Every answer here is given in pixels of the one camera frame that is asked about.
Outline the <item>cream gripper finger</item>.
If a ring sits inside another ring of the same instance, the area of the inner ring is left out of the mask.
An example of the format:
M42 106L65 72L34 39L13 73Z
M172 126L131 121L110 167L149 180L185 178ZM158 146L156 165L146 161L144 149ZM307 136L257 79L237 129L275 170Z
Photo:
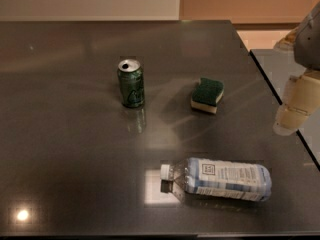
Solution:
M296 40L298 28L291 30L285 37L281 38L273 47L277 51L292 51Z
M289 136L320 107L320 71L307 69L299 77L287 81L278 108L273 130L280 136Z

